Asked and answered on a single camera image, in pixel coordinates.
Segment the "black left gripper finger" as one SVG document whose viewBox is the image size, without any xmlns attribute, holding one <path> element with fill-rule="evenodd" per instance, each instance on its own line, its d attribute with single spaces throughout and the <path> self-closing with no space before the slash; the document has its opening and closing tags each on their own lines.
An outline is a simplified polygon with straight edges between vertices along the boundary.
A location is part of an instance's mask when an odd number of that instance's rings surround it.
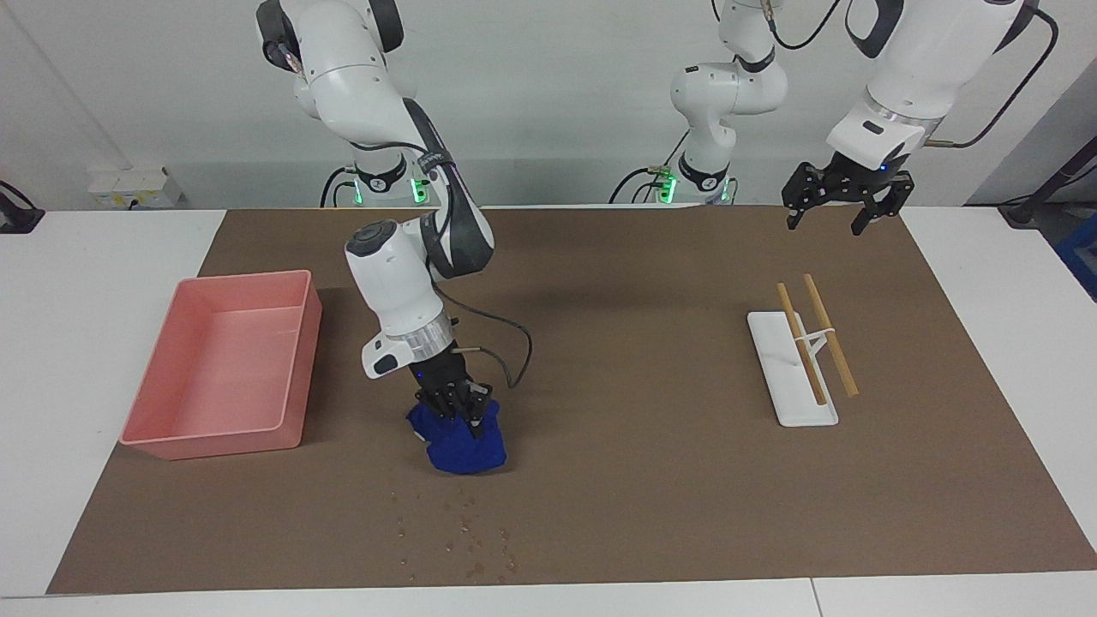
<svg viewBox="0 0 1097 617">
<path fill-rule="evenodd" d="M 811 162 L 800 162 L 781 189 L 781 202 L 787 210 L 785 224 L 794 231 L 811 207 L 825 203 L 822 172 Z"/>
<path fill-rule="evenodd" d="M 860 197 L 862 207 L 855 215 L 853 223 L 850 224 L 853 236 L 860 236 L 867 226 L 878 218 L 897 216 L 901 207 L 905 206 L 913 188 L 915 188 L 915 183 L 911 173 L 900 171 L 890 180 L 885 190 L 862 190 Z"/>
</svg>

